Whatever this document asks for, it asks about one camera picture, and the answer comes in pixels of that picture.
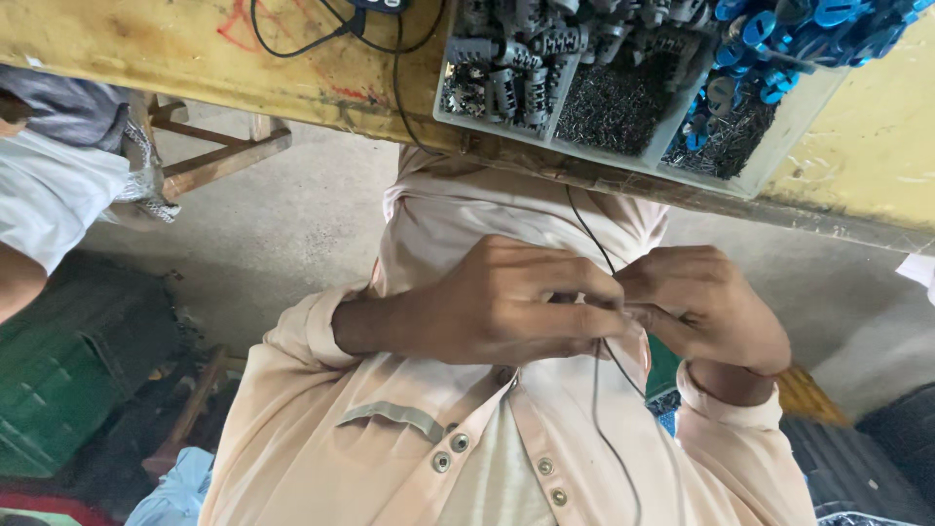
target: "gray cloth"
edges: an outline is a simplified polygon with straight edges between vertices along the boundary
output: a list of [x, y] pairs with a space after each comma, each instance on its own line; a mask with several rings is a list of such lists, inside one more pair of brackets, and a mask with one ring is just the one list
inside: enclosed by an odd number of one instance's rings
[[0, 66], [0, 88], [33, 109], [27, 128], [69, 146], [119, 153], [130, 90], [32, 69]]

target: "plastic crate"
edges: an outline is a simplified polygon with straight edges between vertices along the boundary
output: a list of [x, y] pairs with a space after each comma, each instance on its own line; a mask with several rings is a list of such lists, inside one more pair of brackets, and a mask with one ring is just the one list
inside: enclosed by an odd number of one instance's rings
[[161, 280], [68, 258], [0, 325], [0, 475], [55, 475], [179, 346]]
[[[461, 1], [455, 2], [448, 27], [449, 37], [453, 35], [454, 28], [459, 23], [462, 12], [460, 4]], [[772, 126], [753, 154], [751, 154], [740, 175], [725, 181], [710, 175], [673, 168], [661, 162], [669, 144], [678, 133], [692, 100], [704, 85], [713, 64], [713, 50], [717, 42], [718, 38], [715, 37], [706, 37], [702, 40], [696, 60], [692, 62], [688, 70], [689, 78], [684, 83], [687, 87], [674, 94], [649, 146], [640, 156], [611, 153], [592, 146], [554, 138], [552, 132], [564, 105], [564, 98], [556, 104], [544, 133], [538, 134], [517, 127], [492, 124], [483, 119], [449, 113], [442, 109], [442, 87], [445, 83], [446, 74], [452, 67], [447, 60], [443, 63], [439, 73], [439, 85], [436, 91], [433, 116], [437, 121], [443, 123], [520, 140], [596, 163], [635, 170], [731, 196], [756, 197], [792, 147], [808, 131], [818, 113], [821, 112], [828, 100], [844, 82], [847, 76], [847, 68], [834, 70], [818, 68], [812, 75], [802, 75], [798, 85], [783, 97], [783, 100], [779, 103]]]

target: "black cable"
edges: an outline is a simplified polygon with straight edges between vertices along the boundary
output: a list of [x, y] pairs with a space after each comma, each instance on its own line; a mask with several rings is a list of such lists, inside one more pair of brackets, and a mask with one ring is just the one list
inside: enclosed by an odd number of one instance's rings
[[324, 37], [321, 37], [315, 40], [314, 42], [310, 43], [307, 46], [303, 46], [302, 48], [299, 48], [295, 51], [290, 51], [288, 53], [280, 53], [278, 51], [274, 51], [272, 48], [270, 48], [266, 44], [266, 41], [263, 40], [263, 35], [260, 34], [260, 27], [256, 23], [256, 1], [257, 0], [250, 0], [250, 22], [251, 24], [253, 24], [253, 32], [256, 34], [256, 40], [260, 42], [260, 45], [263, 46], [263, 49], [266, 50], [267, 53], [273, 56], [280, 57], [280, 58], [292, 58], [312, 48], [317, 48], [318, 46], [324, 44], [325, 42], [327, 42], [328, 40], [334, 37], [340, 37], [349, 32], [348, 23], [345, 21], [341, 21], [341, 26], [339, 26], [338, 29], [332, 31], [331, 33], [325, 35]]
[[403, 125], [406, 126], [406, 132], [410, 134], [410, 138], [415, 142], [416, 146], [429, 155], [441, 155], [441, 152], [436, 152], [426, 147], [419, 138], [415, 136], [415, 132], [412, 131], [412, 127], [409, 124], [409, 117], [406, 115], [406, 110], [403, 109], [403, 99], [399, 96], [399, 56], [402, 54], [399, 48], [403, 43], [402, 15], [396, 15], [396, 24], [398, 29], [396, 32], [396, 53], [393, 55], [393, 96], [396, 98], [396, 107], [399, 109], [399, 116], [403, 120]]
[[[318, 0], [318, 1], [324, 4], [324, 6], [327, 7], [329, 11], [331, 11], [331, 14], [334, 15], [334, 17], [338, 19], [339, 22], [341, 22], [341, 25], [344, 25], [347, 23], [347, 21], [344, 20], [344, 17], [342, 17], [340, 13], [338, 13], [333, 7], [331, 7], [331, 4], [328, 3], [328, 0]], [[409, 53], [412, 53], [413, 51], [418, 51], [419, 49], [421, 49], [422, 46], [424, 46], [429, 41], [429, 39], [432, 38], [432, 36], [435, 34], [435, 31], [439, 29], [439, 24], [441, 24], [441, 16], [445, 13], [445, 7], [447, 6], [447, 4], [448, 4], [448, 0], [440, 0], [439, 13], [435, 15], [435, 20], [432, 22], [432, 27], [428, 29], [428, 32], [426, 32], [425, 35], [419, 39], [418, 42], [416, 42], [415, 44], [412, 44], [411, 46], [407, 48], [403, 48], [402, 50], [399, 49], [398, 45], [396, 46], [396, 49], [384, 48], [383, 46], [379, 44], [375, 44], [371, 42], [370, 40], [366, 39], [363, 35], [357, 35], [356, 33], [353, 33], [353, 32], [352, 32], [352, 35], [354, 35], [354, 37], [356, 37], [361, 42], [367, 44], [369, 47], [373, 48], [374, 50], [382, 51], [384, 53], [390, 53], [390, 54], [403, 54], [403, 55], [409, 54]]]
[[330, 40], [331, 38], [339, 37], [339, 36], [341, 36], [341, 35], [350, 33], [351, 35], [354, 35], [358, 40], [360, 40], [361, 42], [367, 44], [369, 47], [371, 47], [371, 48], [373, 48], [373, 49], [375, 49], [375, 50], [377, 50], [377, 51], [381, 51], [381, 52], [384, 52], [384, 53], [391, 53], [391, 54], [393, 54], [393, 97], [396, 98], [396, 107], [399, 109], [399, 117], [402, 118], [402, 120], [403, 120], [403, 125], [406, 126], [406, 133], [409, 134], [410, 139], [412, 139], [412, 142], [415, 142], [416, 146], [418, 146], [420, 149], [422, 149], [423, 152], [428, 153], [429, 155], [442, 155], [441, 152], [436, 152], [435, 150], [432, 150], [431, 148], [428, 148], [427, 146], [425, 146], [425, 145], [419, 140], [419, 138], [416, 137], [415, 132], [412, 130], [412, 126], [411, 126], [411, 124], [410, 124], [410, 122], [409, 122], [409, 116], [406, 114], [406, 110], [403, 108], [403, 101], [402, 101], [402, 98], [399, 96], [399, 56], [400, 56], [400, 55], [407, 54], [407, 53], [411, 53], [411, 52], [413, 52], [413, 51], [418, 51], [419, 49], [422, 48], [422, 46], [425, 45], [425, 43], [427, 43], [427, 42], [429, 41], [429, 39], [432, 38], [432, 36], [435, 34], [436, 30], [439, 28], [439, 24], [441, 23], [441, 17], [442, 17], [442, 15], [443, 15], [444, 12], [445, 12], [445, 6], [447, 6], [448, 0], [440, 0], [440, 2], [439, 2], [439, 13], [435, 16], [435, 21], [432, 22], [432, 27], [429, 28], [428, 32], [425, 33], [425, 35], [424, 35], [422, 38], [420, 38], [418, 42], [416, 42], [415, 44], [413, 44], [413, 45], [411, 45], [411, 46], [409, 46], [409, 47], [407, 47], [407, 48], [403, 48], [403, 47], [402, 47], [402, 44], [403, 44], [403, 17], [402, 17], [402, 13], [397, 14], [397, 15], [396, 15], [396, 24], [397, 24], [397, 31], [396, 31], [396, 48], [395, 48], [395, 49], [392, 49], [392, 50], [389, 49], [389, 48], [384, 48], [383, 46], [374, 44], [373, 42], [371, 42], [371, 41], [367, 40], [366, 38], [364, 38], [363, 35], [359, 35], [359, 34], [357, 34], [356, 32], [351, 31], [351, 29], [350, 29], [350, 27], [351, 27], [351, 22], [344, 20], [344, 17], [342, 17], [341, 14], [338, 13], [338, 12], [331, 6], [331, 4], [328, 3], [328, 0], [319, 0], [319, 1], [320, 1], [322, 4], [324, 4], [325, 7], [327, 7], [327, 9], [331, 12], [332, 15], [334, 15], [334, 17], [335, 17], [336, 19], [338, 19], [338, 20], [341, 22], [341, 25], [338, 27], [338, 29], [334, 30], [333, 32], [329, 33], [328, 35], [325, 35], [324, 37], [321, 37], [321, 38], [315, 40], [314, 42], [310, 43], [309, 45], [302, 47], [301, 49], [298, 49], [298, 50], [295, 50], [295, 51], [291, 51], [291, 52], [288, 52], [288, 53], [280, 53], [280, 52], [274, 51], [272, 48], [270, 48], [270, 47], [266, 44], [266, 41], [263, 40], [263, 36], [260, 35], [260, 28], [259, 28], [259, 26], [258, 26], [257, 23], [256, 23], [256, 2], [257, 2], [257, 0], [250, 0], [250, 20], [251, 20], [251, 23], [252, 23], [252, 25], [253, 25], [253, 32], [256, 34], [256, 39], [260, 42], [260, 45], [263, 46], [263, 49], [266, 50], [266, 52], [268, 52], [269, 54], [271, 54], [271, 55], [273, 55], [273, 56], [280, 57], [280, 58], [290, 58], [290, 57], [294, 57], [294, 56], [300, 55], [300, 54], [302, 54], [302, 53], [304, 53], [304, 52], [306, 52], [306, 51], [308, 51], [308, 50], [310, 50], [310, 49], [312, 49], [312, 48], [314, 48], [314, 47], [316, 47], [316, 46], [319, 46], [319, 45], [325, 43], [326, 41]]
[[[582, 215], [578, 213], [578, 207], [575, 206], [575, 201], [574, 199], [571, 198], [571, 186], [568, 184], [565, 185], [565, 193], [568, 195], [568, 204], [571, 205], [572, 211], [575, 212], [575, 217], [578, 218], [578, 222], [581, 223], [582, 227], [584, 228], [584, 231], [587, 232], [588, 237], [590, 237], [591, 241], [593, 241], [594, 244], [597, 245], [597, 249], [604, 256], [604, 260], [607, 262], [607, 266], [611, 270], [611, 275], [617, 273], [617, 271], [613, 267], [613, 263], [611, 263], [611, 258], [607, 255], [607, 251], [604, 250], [604, 245], [600, 244], [600, 241], [597, 240], [597, 237], [595, 237], [594, 232], [592, 232], [591, 228], [589, 228], [587, 223], [584, 222]], [[617, 356], [613, 354], [613, 351], [611, 351], [611, 346], [607, 343], [607, 339], [601, 338], [600, 341], [604, 345], [604, 348], [607, 350], [607, 354], [611, 355], [611, 358], [613, 358], [613, 362], [617, 364], [617, 369], [620, 370], [620, 373], [624, 376], [624, 378], [626, 378], [626, 381], [629, 382], [629, 384], [633, 387], [633, 389], [637, 391], [643, 397], [644, 400], [646, 400], [646, 395], [642, 391], [640, 391], [636, 383], [633, 382], [633, 379], [630, 378], [630, 375], [626, 373], [626, 370], [624, 369], [623, 364], [620, 363], [620, 360], [617, 359]], [[626, 481], [629, 482], [630, 489], [633, 491], [633, 498], [636, 500], [637, 512], [636, 512], [635, 523], [639, 526], [640, 520], [642, 519], [642, 505], [640, 503], [640, 496], [637, 494], [636, 485], [633, 483], [633, 479], [630, 477], [630, 472], [629, 470], [627, 470], [626, 464], [620, 458], [620, 455], [617, 453], [617, 450], [614, 449], [614, 447], [611, 445], [611, 441], [608, 440], [607, 437], [604, 435], [604, 431], [600, 428], [600, 424], [597, 421], [597, 378], [598, 378], [598, 370], [599, 370], [599, 365], [600, 365], [600, 358], [598, 357], [599, 349], [600, 347], [597, 348], [594, 354], [594, 395], [591, 400], [591, 418], [594, 419], [594, 426], [595, 426], [595, 429], [597, 429], [597, 434], [600, 435], [601, 439], [603, 439], [604, 444], [607, 444], [607, 447], [611, 449], [611, 451], [613, 452], [613, 456], [617, 458], [617, 461], [620, 462], [620, 467], [623, 468], [624, 470]], [[666, 436], [663, 434], [662, 425], [659, 424], [659, 421], [655, 418], [655, 416], [653, 417], [653, 421], [655, 422], [655, 430], [659, 434], [659, 440], [661, 440], [663, 445], [666, 447], [666, 453], [669, 455], [669, 462], [671, 462], [672, 464], [672, 471], [675, 473], [675, 489], [676, 491], [678, 491], [678, 503], [679, 503], [679, 522], [680, 524], [684, 525], [685, 502], [684, 502], [684, 494], [683, 494], [683, 489], [682, 489], [682, 469], [679, 467], [679, 462], [675, 458], [675, 453], [672, 451], [671, 446], [669, 445], [669, 441], [666, 440]]]

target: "wooden workbench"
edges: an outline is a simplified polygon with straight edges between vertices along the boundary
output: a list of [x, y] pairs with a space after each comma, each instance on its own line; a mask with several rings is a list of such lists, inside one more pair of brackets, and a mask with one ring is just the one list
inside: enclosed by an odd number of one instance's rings
[[[351, 17], [343, 0], [332, 2]], [[406, 42], [428, 29], [437, 2], [413, 0]], [[338, 25], [317, 0], [262, 0], [258, 14], [278, 51]], [[423, 49], [402, 57], [400, 87], [416, 133], [445, 151], [605, 192], [935, 254], [935, 16], [928, 15], [884, 60], [851, 73], [751, 201], [434, 122], [446, 22]], [[0, 24], [3, 63], [410, 141], [396, 112], [392, 55], [345, 36], [275, 58], [253, 35], [248, 0], [5, 0]], [[366, 35], [392, 48], [396, 21], [371, 14]]]

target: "white shirt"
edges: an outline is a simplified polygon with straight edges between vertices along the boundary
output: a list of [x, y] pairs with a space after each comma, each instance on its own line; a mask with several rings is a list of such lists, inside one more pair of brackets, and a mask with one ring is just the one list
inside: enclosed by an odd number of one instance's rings
[[120, 194], [130, 162], [28, 129], [0, 139], [0, 241], [47, 274]]

